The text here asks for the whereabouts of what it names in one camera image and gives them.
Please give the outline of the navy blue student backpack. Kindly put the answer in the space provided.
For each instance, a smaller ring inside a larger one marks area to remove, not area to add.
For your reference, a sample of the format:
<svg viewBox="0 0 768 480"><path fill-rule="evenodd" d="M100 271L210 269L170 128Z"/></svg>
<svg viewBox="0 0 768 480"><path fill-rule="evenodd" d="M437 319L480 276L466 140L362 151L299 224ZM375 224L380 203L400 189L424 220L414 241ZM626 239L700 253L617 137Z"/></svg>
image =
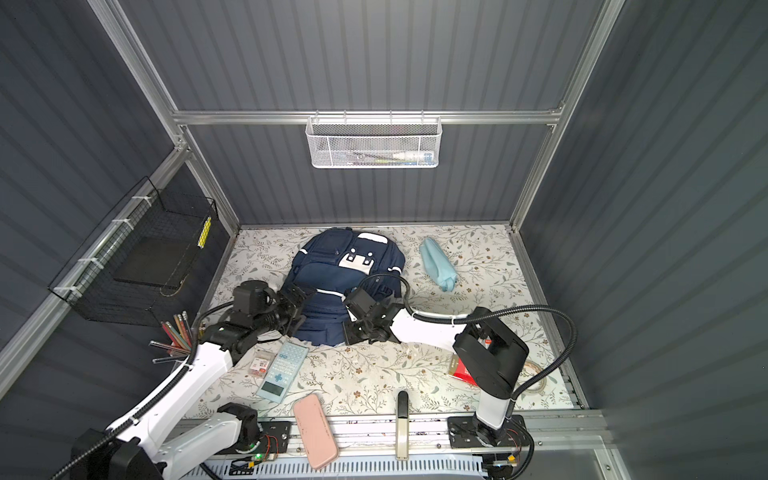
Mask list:
<svg viewBox="0 0 768 480"><path fill-rule="evenodd" d="M345 341L343 322L350 318L343 304L358 285L375 300L401 296L406 258L388 237L351 228L327 229L310 239L294 257L287 284L315 294L304 304L301 326L292 334L314 346Z"/></svg>

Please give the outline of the light blue pencil pouch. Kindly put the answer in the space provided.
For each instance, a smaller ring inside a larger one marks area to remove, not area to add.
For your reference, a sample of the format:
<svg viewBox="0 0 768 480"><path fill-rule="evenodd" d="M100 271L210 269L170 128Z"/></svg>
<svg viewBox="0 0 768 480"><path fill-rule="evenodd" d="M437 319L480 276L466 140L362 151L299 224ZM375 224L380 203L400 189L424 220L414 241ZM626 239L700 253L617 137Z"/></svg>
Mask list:
<svg viewBox="0 0 768 480"><path fill-rule="evenodd" d="M458 273L439 244L426 237L419 246L422 263L428 277L443 292L452 292L458 283Z"/></svg>

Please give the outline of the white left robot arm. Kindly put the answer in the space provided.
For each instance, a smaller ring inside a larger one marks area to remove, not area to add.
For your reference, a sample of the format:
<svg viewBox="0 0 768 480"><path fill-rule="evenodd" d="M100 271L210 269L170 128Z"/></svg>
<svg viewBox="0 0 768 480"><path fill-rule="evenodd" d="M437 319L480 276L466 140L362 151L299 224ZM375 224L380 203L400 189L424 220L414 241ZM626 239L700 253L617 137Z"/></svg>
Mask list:
<svg viewBox="0 0 768 480"><path fill-rule="evenodd" d="M316 294L287 283L273 290L250 280L229 302L200 314L192 324L188 355L147 397L102 431L89 429L70 460L54 473L62 479L179 479L221 450L245 454L264 438L258 412L229 402L192 430L169 436L186 411L268 332L300 326Z"/></svg>

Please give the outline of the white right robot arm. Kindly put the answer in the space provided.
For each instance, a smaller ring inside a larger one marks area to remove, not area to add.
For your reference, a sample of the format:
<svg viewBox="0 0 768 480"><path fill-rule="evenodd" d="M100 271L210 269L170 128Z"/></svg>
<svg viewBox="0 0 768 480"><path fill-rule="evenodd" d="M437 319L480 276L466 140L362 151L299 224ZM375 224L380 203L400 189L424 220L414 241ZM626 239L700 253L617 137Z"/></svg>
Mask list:
<svg viewBox="0 0 768 480"><path fill-rule="evenodd" d="M472 426L462 432L483 446L508 438L532 443L524 427L512 418L518 398L531 386L558 370L570 357L578 339L575 322L546 304L507 307L492 311L477 307L468 314L438 314L414 309L410 284L395 274L364 278L343 300L350 318L343 323L345 342L424 344L454 352L480 389ZM568 327L562 352L539 373L520 382L530 349L502 318L522 313L549 313Z"/></svg>

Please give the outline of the light blue calculator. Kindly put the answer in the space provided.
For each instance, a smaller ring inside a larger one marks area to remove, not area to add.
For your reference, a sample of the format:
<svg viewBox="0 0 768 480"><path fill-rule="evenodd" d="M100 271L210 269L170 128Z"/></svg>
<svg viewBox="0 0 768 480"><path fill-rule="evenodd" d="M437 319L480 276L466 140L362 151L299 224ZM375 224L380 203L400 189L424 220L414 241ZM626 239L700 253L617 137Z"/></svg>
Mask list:
<svg viewBox="0 0 768 480"><path fill-rule="evenodd" d="M285 342L267 370L256 395L270 402L281 403L296 379L308 353L308 347L293 342Z"/></svg>

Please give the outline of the coloured pencils cup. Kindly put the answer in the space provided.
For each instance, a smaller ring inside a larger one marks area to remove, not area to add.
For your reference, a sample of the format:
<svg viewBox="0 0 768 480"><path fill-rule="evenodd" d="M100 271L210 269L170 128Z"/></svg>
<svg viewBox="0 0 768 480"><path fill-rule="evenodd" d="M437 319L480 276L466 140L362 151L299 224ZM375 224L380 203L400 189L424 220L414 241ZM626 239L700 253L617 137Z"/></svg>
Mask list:
<svg viewBox="0 0 768 480"><path fill-rule="evenodd" d="M187 311L173 314L170 321L161 321L160 328L165 335L164 340L151 340L149 346L163 351L167 357L155 359L154 363L162 363L166 360L184 360L189 356L192 343L198 337L198 332L193 329L193 322Z"/></svg>

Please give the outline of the floral table mat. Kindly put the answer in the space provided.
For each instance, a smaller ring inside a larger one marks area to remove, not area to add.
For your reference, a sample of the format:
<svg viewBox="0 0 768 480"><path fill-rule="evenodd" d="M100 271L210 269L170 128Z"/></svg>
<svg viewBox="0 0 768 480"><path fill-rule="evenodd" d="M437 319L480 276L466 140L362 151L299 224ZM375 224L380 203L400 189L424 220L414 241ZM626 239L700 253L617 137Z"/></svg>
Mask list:
<svg viewBox="0 0 768 480"><path fill-rule="evenodd" d="M231 299L244 280L266 280L278 287L294 256L318 228L245 229L235 241L210 303ZM532 301L508 231L503 225L419 225L374 228L393 240L406 258L404 276L412 305L422 311L462 314L476 306L491 310ZM419 246L433 238L453 263L458 283L443 292L425 272ZM452 355L420 344L362 343L354 346L312 346L302 368L280 404L256 395L262 381L248 372L253 359L241 362L209 387L185 413L206 419L228 402L248 405L261 414L290 416L293 403L316 394L329 416L392 414L401 390L409 394L416 413L454 413L477 408L479 388L448 374Z"/></svg>

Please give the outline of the red card box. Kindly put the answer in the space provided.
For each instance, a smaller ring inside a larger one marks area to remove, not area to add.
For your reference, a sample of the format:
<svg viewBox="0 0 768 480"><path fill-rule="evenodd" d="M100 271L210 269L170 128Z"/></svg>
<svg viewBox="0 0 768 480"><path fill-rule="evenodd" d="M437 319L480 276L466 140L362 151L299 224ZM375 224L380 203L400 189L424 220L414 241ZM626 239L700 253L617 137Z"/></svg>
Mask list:
<svg viewBox="0 0 768 480"><path fill-rule="evenodd" d="M448 374L465 383L477 385L469 370L457 355L453 355L451 358Z"/></svg>

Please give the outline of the black handled metal tool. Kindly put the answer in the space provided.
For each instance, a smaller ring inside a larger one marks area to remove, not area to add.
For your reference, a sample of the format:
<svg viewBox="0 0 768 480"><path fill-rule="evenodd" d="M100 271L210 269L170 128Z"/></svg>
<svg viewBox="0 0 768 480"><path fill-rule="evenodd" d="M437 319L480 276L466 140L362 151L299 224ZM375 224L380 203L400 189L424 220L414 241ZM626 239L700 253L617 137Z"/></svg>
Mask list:
<svg viewBox="0 0 768 480"><path fill-rule="evenodd" d="M396 440L395 458L405 461L409 458L409 394L401 390L397 395L396 404Z"/></svg>

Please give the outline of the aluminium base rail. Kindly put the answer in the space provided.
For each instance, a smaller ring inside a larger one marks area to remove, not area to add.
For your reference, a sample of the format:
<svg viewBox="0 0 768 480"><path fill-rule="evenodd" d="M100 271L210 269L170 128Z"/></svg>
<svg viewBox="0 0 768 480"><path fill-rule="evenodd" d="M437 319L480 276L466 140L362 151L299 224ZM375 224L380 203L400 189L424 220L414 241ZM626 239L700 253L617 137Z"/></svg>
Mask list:
<svg viewBox="0 0 768 480"><path fill-rule="evenodd" d="M595 410L524 412L513 420L524 427L532 443L519 445L506 438L483 446L462 431L472 426L469 414L413 414L409 417L411 455L520 453L533 446L545 450L597 450L614 447L603 415ZM396 415L330 416L331 431L342 456L395 454ZM224 450L263 446L280 457L303 456L295 420L258 419L255 414L217 413L208 420L160 419L145 416L120 436L137 441L150 459L167 465L195 467Z"/></svg>

